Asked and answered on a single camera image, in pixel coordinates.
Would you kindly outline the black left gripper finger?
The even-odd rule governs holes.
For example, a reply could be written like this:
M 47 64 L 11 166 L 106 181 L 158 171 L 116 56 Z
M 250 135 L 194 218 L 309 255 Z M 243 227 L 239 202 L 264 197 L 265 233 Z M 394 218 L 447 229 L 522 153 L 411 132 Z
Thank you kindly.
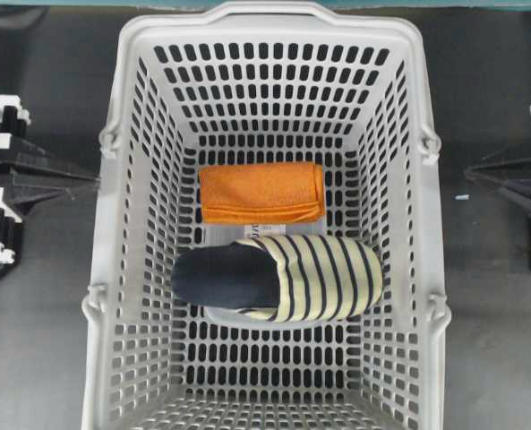
M 95 178 L 65 176 L 10 176 L 3 185 L 3 209 L 6 217 L 24 220 L 30 209 L 58 197 L 77 198 L 96 190 Z
M 60 159 L 55 153 L 10 133 L 0 133 L 0 166 L 35 174 L 98 181 L 98 175 L 88 169 Z

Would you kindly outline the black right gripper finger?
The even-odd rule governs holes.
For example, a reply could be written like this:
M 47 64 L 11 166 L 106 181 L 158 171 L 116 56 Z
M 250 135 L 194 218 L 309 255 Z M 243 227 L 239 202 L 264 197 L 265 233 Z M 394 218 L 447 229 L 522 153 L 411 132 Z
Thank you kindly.
M 494 153 L 467 168 L 465 176 L 516 203 L 531 218 L 531 143 Z

